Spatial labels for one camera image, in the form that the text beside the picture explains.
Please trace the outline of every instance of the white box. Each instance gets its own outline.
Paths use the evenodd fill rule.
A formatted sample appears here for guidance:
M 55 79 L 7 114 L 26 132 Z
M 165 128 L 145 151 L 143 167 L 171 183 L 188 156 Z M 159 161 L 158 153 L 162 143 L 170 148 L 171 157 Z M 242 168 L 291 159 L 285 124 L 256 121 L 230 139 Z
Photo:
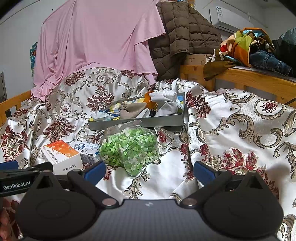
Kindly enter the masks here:
M 96 143 L 75 140 L 70 145 L 80 153 L 83 163 L 95 164 L 99 160 L 99 150 Z
M 52 163 L 55 175 L 65 175 L 73 169 L 83 169 L 80 153 L 62 140 L 40 149 L 44 159 Z

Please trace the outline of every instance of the pink cloth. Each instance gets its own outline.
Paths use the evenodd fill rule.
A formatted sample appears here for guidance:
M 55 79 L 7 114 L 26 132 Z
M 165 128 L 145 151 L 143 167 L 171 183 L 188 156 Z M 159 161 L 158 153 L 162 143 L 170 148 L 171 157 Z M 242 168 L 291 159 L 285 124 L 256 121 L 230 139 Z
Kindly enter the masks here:
M 153 84 L 147 40 L 165 33 L 157 2 L 68 0 L 42 25 L 31 93 L 45 101 L 64 77 L 88 65 L 145 74 Z

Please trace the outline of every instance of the gray tray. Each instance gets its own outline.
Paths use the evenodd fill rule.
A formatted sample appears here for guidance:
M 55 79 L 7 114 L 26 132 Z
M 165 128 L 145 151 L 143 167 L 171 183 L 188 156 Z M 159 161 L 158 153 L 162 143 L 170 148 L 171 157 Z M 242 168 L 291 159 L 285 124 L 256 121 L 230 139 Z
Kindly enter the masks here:
M 153 116 L 153 117 L 146 117 L 146 118 L 133 118 L 133 119 L 125 119 L 125 120 L 104 120 L 104 121 L 89 121 L 89 128 L 92 131 L 100 131 L 104 130 L 110 126 L 115 126 L 123 123 L 127 123 L 134 120 L 141 120 L 143 123 L 143 127 L 162 127 L 162 126 L 182 126 L 184 124 L 183 117 L 186 109 L 185 104 L 185 93 L 178 93 L 178 96 L 183 96 L 184 98 L 184 108 L 182 113 L 180 114 L 174 114 L 174 115 L 166 115 L 166 116 Z M 112 104 L 115 103 L 121 103 L 123 101 L 131 101 L 136 100 L 139 98 L 132 98 L 132 99 L 125 99 L 125 100 L 119 100 L 115 101 Z

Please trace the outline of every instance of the white air conditioner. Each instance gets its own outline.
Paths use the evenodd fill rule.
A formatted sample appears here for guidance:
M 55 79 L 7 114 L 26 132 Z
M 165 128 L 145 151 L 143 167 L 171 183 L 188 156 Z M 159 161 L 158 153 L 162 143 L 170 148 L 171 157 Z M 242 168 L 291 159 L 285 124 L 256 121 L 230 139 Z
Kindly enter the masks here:
M 235 33 L 245 27 L 254 27 L 253 24 L 242 16 L 219 6 L 210 9 L 210 18 L 214 27 L 229 33 Z

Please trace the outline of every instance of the brown cloth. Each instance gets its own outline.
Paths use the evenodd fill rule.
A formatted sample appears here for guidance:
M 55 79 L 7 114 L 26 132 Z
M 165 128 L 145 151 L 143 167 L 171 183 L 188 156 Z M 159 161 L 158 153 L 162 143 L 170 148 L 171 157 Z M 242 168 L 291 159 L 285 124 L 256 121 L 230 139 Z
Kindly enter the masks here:
M 120 119 L 132 119 L 135 118 L 138 114 L 146 108 L 147 103 L 130 103 L 124 104 L 121 103 L 121 106 L 118 108 L 120 110 Z
M 204 79 L 211 80 L 216 75 L 221 74 L 225 70 L 238 66 L 235 62 L 227 59 L 225 56 L 220 54 L 220 49 L 215 49 L 204 65 Z
M 217 29 L 186 2 L 156 4 L 165 35 L 148 40 L 158 80 L 179 77 L 180 65 L 189 53 L 209 53 L 222 42 Z

